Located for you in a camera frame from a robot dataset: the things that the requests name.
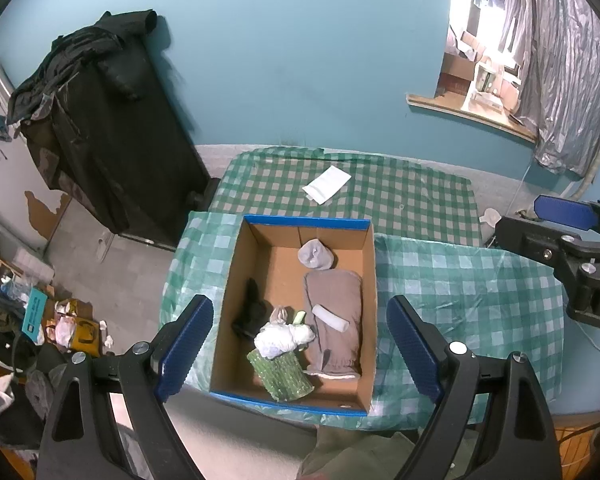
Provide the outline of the green sparkly knitted cloth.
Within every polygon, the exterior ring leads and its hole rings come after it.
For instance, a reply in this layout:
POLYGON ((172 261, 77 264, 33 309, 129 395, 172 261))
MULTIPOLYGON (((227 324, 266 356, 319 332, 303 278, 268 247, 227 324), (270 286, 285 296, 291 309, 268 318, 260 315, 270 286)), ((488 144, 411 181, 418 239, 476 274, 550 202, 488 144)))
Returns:
POLYGON ((304 374, 294 352, 267 359, 253 349, 247 354, 247 359, 265 390, 276 402, 297 401, 314 391, 314 385, 304 374))

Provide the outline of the grey sock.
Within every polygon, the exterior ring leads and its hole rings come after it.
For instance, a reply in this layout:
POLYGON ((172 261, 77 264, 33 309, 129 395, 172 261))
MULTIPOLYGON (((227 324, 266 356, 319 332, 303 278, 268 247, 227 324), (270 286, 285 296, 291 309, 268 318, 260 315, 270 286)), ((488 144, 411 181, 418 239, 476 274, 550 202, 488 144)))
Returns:
POLYGON ((334 265, 335 256, 318 238, 312 238, 298 250, 298 260, 311 270, 329 270, 334 265))

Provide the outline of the teal checked plastic tablecloth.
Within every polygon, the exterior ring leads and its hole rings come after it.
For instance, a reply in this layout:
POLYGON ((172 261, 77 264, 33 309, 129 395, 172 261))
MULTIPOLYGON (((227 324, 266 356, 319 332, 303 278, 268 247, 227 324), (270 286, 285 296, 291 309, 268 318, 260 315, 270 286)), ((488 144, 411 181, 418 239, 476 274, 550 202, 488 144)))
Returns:
MULTIPOLYGON (((242 223, 240 214, 193 212, 176 248, 163 287, 160 321, 175 320, 197 294, 216 313, 230 273, 230 258, 242 223)), ((403 295, 448 341, 460 340, 480 356, 528 356, 547 401, 562 391, 564 314, 562 285, 550 269, 503 252, 378 234, 375 237, 379 307, 403 295)), ((390 336, 378 321, 377 375, 370 414, 349 416, 276 408, 271 398, 242 408, 310 425, 355 430, 414 429, 426 424, 432 404, 417 392, 390 336)))

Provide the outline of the black glove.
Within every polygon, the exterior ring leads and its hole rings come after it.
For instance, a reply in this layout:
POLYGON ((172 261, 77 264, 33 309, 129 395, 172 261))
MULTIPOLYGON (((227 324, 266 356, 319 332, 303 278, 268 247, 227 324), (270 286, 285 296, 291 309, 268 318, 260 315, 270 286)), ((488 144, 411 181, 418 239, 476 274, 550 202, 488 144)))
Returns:
POLYGON ((233 332, 242 339, 253 340, 270 318, 273 307, 260 294, 258 283, 250 278, 244 300, 232 323, 233 332))

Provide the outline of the teal card sign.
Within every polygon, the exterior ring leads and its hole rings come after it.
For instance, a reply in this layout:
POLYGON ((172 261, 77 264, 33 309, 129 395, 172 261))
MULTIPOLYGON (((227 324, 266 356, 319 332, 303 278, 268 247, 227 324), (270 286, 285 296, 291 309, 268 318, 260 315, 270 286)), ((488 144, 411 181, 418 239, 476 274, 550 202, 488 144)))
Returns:
POLYGON ((44 342, 43 316, 47 296, 39 289, 32 287, 24 309, 21 331, 24 336, 38 346, 44 342))

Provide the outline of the white fluffy cloth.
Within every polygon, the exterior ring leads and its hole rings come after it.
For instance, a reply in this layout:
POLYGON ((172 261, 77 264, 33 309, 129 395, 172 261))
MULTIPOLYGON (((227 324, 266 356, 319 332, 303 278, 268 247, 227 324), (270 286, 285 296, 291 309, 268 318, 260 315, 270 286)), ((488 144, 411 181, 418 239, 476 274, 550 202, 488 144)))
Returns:
POLYGON ((304 324, 266 323, 254 337, 254 346, 265 359, 272 360, 282 354, 293 352, 298 347, 314 341, 315 334, 304 324))

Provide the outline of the green checked floor cloth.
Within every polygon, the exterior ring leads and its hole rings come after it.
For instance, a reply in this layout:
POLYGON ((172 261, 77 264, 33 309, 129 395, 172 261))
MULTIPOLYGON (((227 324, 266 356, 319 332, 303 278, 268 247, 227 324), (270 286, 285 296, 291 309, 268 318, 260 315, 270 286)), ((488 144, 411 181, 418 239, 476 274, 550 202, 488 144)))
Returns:
POLYGON ((480 246, 468 179, 408 160, 271 146, 234 157, 210 206, 227 214, 368 219, 381 234, 480 246), (324 204, 303 187, 334 166, 350 176, 324 204))

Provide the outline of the wooden window sill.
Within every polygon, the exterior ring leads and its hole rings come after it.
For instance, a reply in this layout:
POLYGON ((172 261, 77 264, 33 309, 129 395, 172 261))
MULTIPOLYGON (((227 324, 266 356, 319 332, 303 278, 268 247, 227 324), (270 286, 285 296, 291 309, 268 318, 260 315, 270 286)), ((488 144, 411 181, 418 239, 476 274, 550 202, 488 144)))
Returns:
POLYGON ((417 94, 408 94, 405 98, 407 104, 411 107, 431 110, 432 112, 451 115, 457 118, 478 122, 480 125, 488 126, 494 129, 507 132, 518 139, 534 143, 536 134, 531 132, 525 126, 515 122, 513 118, 492 107, 479 105, 476 110, 470 110, 465 105, 465 98, 454 92, 445 92, 441 96, 434 98, 425 98, 417 94))

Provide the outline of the silver grey curtain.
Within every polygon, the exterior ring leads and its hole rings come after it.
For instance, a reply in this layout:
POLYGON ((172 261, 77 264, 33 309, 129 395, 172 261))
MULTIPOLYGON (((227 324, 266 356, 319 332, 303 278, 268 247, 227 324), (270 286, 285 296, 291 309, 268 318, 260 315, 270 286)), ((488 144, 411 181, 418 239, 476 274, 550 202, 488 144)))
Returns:
POLYGON ((484 0, 504 12, 498 46, 519 67, 516 118, 545 169, 580 177, 600 150, 600 19, 586 0, 484 0))

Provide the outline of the blue-edged cardboard box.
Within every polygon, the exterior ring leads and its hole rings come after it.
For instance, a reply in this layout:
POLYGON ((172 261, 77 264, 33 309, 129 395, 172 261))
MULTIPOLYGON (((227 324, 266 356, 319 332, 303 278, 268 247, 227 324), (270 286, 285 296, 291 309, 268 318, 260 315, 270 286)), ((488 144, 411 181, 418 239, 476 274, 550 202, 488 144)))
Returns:
POLYGON ((230 270, 219 307, 218 336, 214 345, 210 392, 219 398, 296 413, 365 417, 372 408, 376 375, 377 285, 372 222, 366 219, 275 217, 248 214, 240 224, 230 270), (302 399, 277 402, 266 392, 249 363, 253 344, 232 327, 244 310, 250 282, 268 306, 287 308, 291 314, 311 307, 304 298, 304 277, 310 270, 298 251, 319 240, 335 256, 337 270, 360 278, 358 305, 358 368, 354 379, 312 377, 314 390, 302 399))

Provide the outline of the grey-brown folded garment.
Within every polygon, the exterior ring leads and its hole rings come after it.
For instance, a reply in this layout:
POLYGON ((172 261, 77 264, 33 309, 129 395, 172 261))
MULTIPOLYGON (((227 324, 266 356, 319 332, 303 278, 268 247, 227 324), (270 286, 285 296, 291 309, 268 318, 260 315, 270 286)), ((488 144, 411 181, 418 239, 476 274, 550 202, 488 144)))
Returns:
POLYGON ((311 271, 303 293, 306 325, 314 333, 306 347, 306 374, 355 380, 361 373, 361 278, 348 270, 311 271))

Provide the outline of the white paper envelope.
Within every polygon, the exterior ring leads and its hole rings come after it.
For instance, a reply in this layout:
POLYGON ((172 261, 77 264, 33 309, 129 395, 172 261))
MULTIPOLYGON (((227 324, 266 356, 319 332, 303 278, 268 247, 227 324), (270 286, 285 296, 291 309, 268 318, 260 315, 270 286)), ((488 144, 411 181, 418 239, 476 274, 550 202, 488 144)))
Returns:
POLYGON ((322 174, 302 188, 306 196, 319 205, 323 205, 332 198, 340 188, 343 188, 351 179, 350 174, 336 166, 329 166, 322 174))

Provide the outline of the black draped cabinet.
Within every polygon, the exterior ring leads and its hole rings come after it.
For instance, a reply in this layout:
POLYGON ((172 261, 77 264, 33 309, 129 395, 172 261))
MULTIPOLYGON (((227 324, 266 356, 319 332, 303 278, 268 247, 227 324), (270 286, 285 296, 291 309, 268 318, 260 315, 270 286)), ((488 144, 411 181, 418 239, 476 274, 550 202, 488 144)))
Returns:
POLYGON ((49 188, 111 233, 174 247, 218 187, 163 88, 145 39, 154 10, 112 14, 53 41, 12 92, 19 128, 49 188))

